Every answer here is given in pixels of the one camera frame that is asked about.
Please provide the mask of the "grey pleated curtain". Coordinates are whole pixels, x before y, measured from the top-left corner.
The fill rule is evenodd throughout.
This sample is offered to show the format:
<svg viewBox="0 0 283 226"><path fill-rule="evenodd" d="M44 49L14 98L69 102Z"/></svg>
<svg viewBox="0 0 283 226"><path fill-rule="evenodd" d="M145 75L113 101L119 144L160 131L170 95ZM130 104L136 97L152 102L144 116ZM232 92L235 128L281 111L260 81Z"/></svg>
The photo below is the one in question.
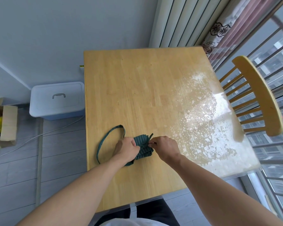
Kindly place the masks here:
<svg viewBox="0 0 283 226"><path fill-rule="evenodd" d="M149 48L198 46L231 0L158 0Z"/></svg>

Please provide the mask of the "wooden spindle-back chair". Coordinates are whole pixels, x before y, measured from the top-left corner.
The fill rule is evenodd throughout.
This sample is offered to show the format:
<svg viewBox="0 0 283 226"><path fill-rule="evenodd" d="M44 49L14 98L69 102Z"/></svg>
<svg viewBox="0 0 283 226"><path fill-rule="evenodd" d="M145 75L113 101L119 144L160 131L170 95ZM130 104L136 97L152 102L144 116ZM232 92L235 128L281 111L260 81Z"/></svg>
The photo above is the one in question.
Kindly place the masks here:
<svg viewBox="0 0 283 226"><path fill-rule="evenodd" d="M240 74L234 77L232 80L227 82L222 88L226 91L228 88L239 82L241 79L245 79L243 83L239 86L235 87L231 91L226 93L226 96L232 95L234 92L238 91L242 87L249 85L249 88L240 93L239 95L234 96L229 100L230 103L236 102L241 98L254 94L254 98L243 102L237 106L233 107L233 110L242 109L248 105L251 105L255 102L258 103L256 108L241 112L236 114L236 116L242 117L247 114L251 114L254 112L261 111L261 115L259 117L253 117L247 120L240 121L241 125L246 125L249 123L255 123L259 121L264 122L264 126L253 127L248 129L243 129L245 133L252 132L266 132L269 137L278 136L283 133L283 116L281 114L278 103L265 82L264 78L261 76L260 72L253 65L253 63L246 56L237 56L232 60L234 67L228 71L219 82L223 82L228 76L230 76L235 70L239 70Z"/></svg>

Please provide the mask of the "person's right hand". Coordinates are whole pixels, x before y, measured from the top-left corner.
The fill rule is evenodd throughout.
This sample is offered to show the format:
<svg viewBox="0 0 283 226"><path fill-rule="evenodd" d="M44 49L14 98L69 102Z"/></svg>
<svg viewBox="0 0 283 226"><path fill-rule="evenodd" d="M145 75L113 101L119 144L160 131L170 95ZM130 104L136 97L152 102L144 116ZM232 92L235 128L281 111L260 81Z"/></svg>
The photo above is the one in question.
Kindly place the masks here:
<svg viewBox="0 0 283 226"><path fill-rule="evenodd" d="M168 136L159 136L158 138L158 147L155 152L162 161L168 165L173 164L181 155L177 142Z"/></svg>

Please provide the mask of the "person's black trousers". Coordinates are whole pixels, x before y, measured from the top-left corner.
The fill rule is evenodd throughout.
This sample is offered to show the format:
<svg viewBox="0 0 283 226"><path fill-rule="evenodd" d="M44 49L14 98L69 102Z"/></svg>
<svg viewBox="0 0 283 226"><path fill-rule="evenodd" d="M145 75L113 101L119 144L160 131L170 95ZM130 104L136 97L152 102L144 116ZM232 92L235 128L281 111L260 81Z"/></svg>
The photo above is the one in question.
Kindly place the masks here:
<svg viewBox="0 0 283 226"><path fill-rule="evenodd" d="M167 205L164 199L156 199L147 203L143 203L136 206L136 218L146 218L155 221L162 222L169 226L180 226L177 219L175 218L172 210ZM113 210L111 213L108 213L102 216L94 226L99 226L100 224L114 219L114 218L124 218L129 219L131 216L131 207L128 205L125 208L122 208L119 211Z"/></svg>

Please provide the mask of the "person's left forearm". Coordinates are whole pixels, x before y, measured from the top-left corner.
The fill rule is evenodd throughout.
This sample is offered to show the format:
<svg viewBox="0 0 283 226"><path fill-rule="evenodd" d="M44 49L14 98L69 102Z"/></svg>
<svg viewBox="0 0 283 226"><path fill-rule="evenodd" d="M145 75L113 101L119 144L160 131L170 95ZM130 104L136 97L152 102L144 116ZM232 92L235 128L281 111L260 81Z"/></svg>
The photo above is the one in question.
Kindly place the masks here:
<svg viewBox="0 0 283 226"><path fill-rule="evenodd" d="M115 174L135 158L116 154L47 199L16 226L88 226Z"/></svg>

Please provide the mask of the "pink floral curtain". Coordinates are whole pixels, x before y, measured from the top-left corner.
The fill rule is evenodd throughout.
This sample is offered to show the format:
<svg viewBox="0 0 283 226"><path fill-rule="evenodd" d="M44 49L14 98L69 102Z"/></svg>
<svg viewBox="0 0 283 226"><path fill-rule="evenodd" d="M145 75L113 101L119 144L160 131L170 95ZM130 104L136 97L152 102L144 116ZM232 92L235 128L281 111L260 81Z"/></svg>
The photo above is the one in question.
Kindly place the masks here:
<svg viewBox="0 0 283 226"><path fill-rule="evenodd" d="M230 0L201 46L217 69L281 0Z"/></svg>

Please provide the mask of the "green striped apron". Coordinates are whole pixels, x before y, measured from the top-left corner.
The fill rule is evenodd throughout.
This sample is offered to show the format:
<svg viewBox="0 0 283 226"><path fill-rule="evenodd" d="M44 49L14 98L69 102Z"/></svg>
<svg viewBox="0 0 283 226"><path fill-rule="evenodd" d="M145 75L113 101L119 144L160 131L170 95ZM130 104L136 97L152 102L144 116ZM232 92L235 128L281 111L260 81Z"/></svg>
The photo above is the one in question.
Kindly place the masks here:
<svg viewBox="0 0 283 226"><path fill-rule="evenodd" d="M104 136L104 137L102 138L102 140L99 142L98 148L97 148L96 160L97 160L97 162L98 162L99 164L100 164L100 161L99 161L99 151L100 151L100 149L101 149L101 147L102 147L103 142L105 141L105 139L107 138L107 136L108 136L113 130L118 129L118 128L123 129L123 137L125 137L126 131L125 131L125 128L124 128L123 125L117 125L117 126L113 127L112 129L110 129L110 130L105 134L105 136ZM142 159L142 158L146 158L146 157L149 157L149 156L152 155L154 149L148 146L148 142L151 140L152 136L153 136L153 133L152 133L150 136L145 135L145 134L142 134L142 135L139 135L139 136L136 136L136 137L133 138L134 141L135 141L135 143L136 143L136 145L140 147L140 150L139 150L139 153L137 154L137 156L136 156L132 161L128 162L125 166L131 166L131 165L134 163L134 161L139 160L139 159Z"/></svg>

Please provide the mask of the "open cardboard box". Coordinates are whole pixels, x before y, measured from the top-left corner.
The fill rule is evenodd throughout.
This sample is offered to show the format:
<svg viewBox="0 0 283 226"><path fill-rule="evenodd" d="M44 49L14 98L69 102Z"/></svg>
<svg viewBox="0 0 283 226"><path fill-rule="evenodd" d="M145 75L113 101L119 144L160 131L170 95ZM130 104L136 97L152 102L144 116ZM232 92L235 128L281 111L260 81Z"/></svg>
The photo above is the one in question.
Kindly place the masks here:
<svg viewBox="0 0 283 226"><path fill-rule="evenodd" d="M16 106L3 105L3 102L4 98L0 98L0 116L3 117L0 149L15 146L18 120L18 108Z"/></svg>

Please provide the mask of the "person's left hand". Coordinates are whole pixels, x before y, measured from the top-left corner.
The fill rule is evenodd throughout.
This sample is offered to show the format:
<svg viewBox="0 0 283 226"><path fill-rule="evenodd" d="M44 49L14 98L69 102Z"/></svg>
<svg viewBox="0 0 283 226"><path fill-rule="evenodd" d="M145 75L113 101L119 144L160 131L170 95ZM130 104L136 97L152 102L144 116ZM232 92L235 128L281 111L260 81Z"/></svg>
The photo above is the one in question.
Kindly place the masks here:
<svg viewBox="0 0 283 226"><path fill-rule="evenodd" d="M129 153L129 138L132 137L124 137L123 139L119 140L113 152L112 158L120 162L122 166L125 166L127 163L133 161L137 156Z"/></svg>

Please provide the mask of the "person's right forearm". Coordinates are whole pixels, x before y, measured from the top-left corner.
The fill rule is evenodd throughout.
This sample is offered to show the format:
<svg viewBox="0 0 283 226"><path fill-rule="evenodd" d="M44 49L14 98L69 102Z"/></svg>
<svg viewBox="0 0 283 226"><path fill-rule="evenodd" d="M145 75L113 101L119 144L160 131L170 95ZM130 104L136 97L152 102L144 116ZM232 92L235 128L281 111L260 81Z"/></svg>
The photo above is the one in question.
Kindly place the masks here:
<svg viewBox="0 0 283 226"><path fill-rule="evenodd" d="M164 161L189 188L212 226L283 226L283 221L259 202L181 154Z"/></svg>

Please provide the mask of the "person's white shirt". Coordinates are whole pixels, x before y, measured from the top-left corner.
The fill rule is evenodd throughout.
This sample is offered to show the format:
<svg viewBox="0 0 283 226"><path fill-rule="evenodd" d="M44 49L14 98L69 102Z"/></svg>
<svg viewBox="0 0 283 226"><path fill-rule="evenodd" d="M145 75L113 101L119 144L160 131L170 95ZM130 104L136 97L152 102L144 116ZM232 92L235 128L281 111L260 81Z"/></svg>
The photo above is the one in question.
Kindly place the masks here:
<svg viewBox="0 0 283 226"><path fill-rule="evenodd" d="M108 220L99 226L169 226L159 221L146 218L114 218Z"/></svg>

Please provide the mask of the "pale blue lidded storage box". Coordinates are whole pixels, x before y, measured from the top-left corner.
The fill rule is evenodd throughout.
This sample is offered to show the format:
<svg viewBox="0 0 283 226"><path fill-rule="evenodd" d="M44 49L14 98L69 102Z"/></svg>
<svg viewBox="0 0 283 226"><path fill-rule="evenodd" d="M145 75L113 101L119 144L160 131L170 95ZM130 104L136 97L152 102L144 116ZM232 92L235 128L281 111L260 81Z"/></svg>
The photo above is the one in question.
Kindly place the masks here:
<svg viewBox="0 0 283 226"><path fill-rule="evenodd" d="M84 84L70 82L34 86L29 113L32 117L50 121L84 116Z"/></svg>

